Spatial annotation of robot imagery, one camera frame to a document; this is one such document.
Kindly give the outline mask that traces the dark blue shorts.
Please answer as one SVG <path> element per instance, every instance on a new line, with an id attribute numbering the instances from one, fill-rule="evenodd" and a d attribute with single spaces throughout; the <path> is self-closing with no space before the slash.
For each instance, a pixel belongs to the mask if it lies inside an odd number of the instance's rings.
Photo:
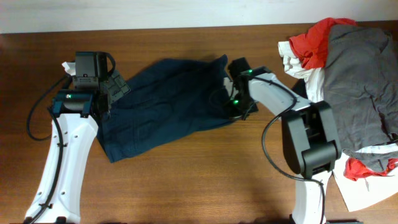
<path id="1" fill-rule="evenodd" d="M 245 110 L 228 93 L 223 55 L 211 62 L 163 59 L 127 81 L 131 91 L 111 105 L 97 138 L 110 162 L 143 154 L 194 132 L 232 124 Z"/>

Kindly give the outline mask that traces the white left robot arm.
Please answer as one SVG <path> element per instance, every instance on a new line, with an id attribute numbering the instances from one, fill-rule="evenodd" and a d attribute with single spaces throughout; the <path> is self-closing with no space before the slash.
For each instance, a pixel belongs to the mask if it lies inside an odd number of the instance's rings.
<path id="1" fill-rule="evenodd" d="M 68 75 L 49 107 L 50 148 L 24 223 L 80 223 L 80 196 L 91 145 L 111 104 L 129 93 L 121 74 Z"/>

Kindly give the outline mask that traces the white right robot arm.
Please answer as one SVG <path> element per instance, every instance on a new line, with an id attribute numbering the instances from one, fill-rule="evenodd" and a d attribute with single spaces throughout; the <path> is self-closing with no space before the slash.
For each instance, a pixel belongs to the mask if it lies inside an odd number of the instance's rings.
<path id="1" fill-rule="evenodd" d="M 271 166 L 295 181 L 295 207 L 290 223 L 326 223 L 326 186 L 341 157 L 341 146 L 331 106 L 314 103 L 293 92 L 266 67 L 229 65 L 236 97 L 232 104 L 248 114 L 253 104 L 264 105 L 272 118 L 264 128 L 261 144 Z M 284 158 L 292 171 L 286 173 L 271 159 L 266 135 L 279 120 Z"/>

